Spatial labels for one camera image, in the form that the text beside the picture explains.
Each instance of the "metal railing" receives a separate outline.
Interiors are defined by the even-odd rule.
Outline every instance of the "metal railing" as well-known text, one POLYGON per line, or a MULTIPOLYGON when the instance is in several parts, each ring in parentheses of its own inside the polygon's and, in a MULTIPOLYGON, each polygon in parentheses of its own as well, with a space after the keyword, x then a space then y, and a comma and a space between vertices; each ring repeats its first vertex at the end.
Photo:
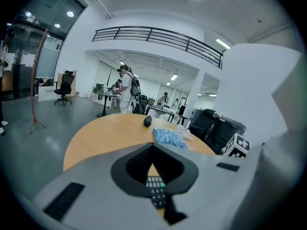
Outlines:
POLYGON ((177 32, 148 26, 110 27, 97 30, 92 42, 114 39, 147 41, 175 47, 222 69, 223 54, 195 38, 177 32))

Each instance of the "ceiling light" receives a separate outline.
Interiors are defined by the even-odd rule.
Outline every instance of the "ceiling light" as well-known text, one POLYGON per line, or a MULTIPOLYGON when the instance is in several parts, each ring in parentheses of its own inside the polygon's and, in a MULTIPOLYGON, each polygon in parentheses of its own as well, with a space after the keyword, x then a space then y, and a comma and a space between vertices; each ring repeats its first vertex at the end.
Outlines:
POLYGON ((174 74, 174 76, 171 78, 171 80, 175 80, 176 77, 178 77, 178 75, 174 74))
POLYGON ((220 39, 217 39, 216 41, 217 41, 219 44, 223 45, 225 48, 230 49, 230 47, 229 47, 226 43, 222 42, 220 39))
POLYGON ((203 52, 206 56, 208 56, 208 57, 210 57, 211 59, 214 59, 214 57, 213 56, 211 56, 211 55, 209 55, 208 53, 206 53, 206 52, 203 52))
POLYGON ((28 12, 28 11, 25 13, 25 15, 28 16, 28 17, 32 16, 31 12, 28 12))
POLYGON ((68 11, 66 14, 67 14, 69 17, 73 17, 73 16, 75 16, 75 15, 73 14, 73 12, 72 12, 72 11, 68 11))

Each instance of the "concrete floor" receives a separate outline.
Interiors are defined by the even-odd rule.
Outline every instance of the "concrete floor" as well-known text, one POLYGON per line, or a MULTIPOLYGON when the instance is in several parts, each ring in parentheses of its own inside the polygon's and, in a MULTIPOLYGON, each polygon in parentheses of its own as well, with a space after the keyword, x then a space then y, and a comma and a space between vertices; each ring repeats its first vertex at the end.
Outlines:
MULTIPOLYGON (((63 107, 54 101, 37 102, 38 121, 29 135, 32 123, 30 98, 2 103, 6 135, 0 136, 0 165, 12 189, 31 198, 48 182, 63 172, 66 148, 77 131, 96 119, 103 106, 81 97, 71 98, 63 107)), ((115 114, 107 109, 107 114, 115 114)))

